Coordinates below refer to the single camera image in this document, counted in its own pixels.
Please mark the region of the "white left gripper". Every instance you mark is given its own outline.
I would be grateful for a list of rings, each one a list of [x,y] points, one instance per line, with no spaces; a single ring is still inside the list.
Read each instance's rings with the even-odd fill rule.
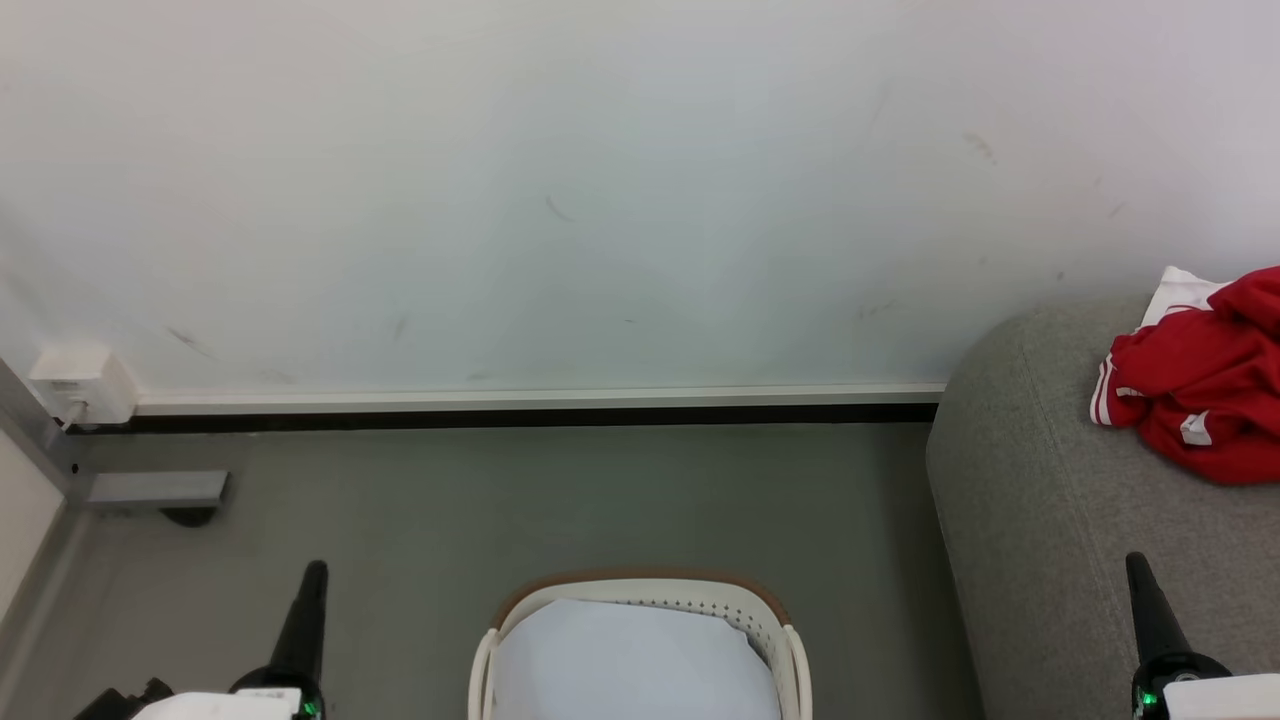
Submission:
[[[329,568],[311,561],[271,652],[270,666],[229,691],[182,692],[143,705],[131,720],[326,720],[319,684],[326,632]]]

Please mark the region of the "grey fabric sofa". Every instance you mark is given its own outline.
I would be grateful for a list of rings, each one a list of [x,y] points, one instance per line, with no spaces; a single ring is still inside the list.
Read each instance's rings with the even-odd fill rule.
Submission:
[[[1193,650],[1280,673],[1280,486],[1208,483],[1088,402],[1146,296],[1011,318],[952,373],[925,462],[987,720],[1130,720],[1124,560],[1148,560]]]

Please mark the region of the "white laundry basket brown rim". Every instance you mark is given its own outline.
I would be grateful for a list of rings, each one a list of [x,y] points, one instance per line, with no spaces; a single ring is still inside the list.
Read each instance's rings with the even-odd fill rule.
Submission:
[[[509,594],[481,638],[471,665],[466,717],[492,720],[494,657],[525,618],[554,600],[582,600],[719,618],[742,632],[768,666],[781,720],[813,720],[812,670],[803,639],[780,598],[759,582],[698,568],[591,568],[539,577]]]

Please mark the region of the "white baseboard strip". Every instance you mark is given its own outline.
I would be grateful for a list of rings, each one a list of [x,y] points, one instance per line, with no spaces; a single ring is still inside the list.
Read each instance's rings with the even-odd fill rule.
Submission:
[[[145,395],[133,433],[929,421],[945,386]]]

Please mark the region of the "pale white cloth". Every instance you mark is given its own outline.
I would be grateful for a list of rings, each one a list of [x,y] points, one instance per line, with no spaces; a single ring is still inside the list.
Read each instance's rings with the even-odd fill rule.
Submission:
[[[783,720],[748,635],[724,619],[554,600],[492,660],[486,720]]]

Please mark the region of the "grey metal frame post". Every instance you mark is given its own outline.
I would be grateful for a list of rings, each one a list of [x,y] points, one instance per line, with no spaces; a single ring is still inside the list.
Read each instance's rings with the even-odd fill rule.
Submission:
[[[0,671],[33,653],[82,528],[76,442],[0,360]]]

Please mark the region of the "white wall socket box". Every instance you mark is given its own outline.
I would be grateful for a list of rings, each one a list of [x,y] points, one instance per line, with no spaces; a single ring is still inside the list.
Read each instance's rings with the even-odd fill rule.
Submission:
[[[27,373],[50,415],[74,425],[118,425],[133,418],[138,392],[128,372],[104,346],[46,348]]]

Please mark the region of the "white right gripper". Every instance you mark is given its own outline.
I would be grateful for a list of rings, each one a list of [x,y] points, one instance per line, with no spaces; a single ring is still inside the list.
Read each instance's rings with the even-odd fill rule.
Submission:
[[[1280,673],[1234,675],[1193,653],[1142,552],[1125,557],[1139,667],[1132,720],[1280,720]]]

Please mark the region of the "red white-striped garment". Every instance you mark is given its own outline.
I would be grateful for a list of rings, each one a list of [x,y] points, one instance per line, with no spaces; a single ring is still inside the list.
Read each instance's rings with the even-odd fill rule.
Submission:
[[[1215,484],[1280,484],[1280,266],[1228,283],[1167,266],[1088,414]]]

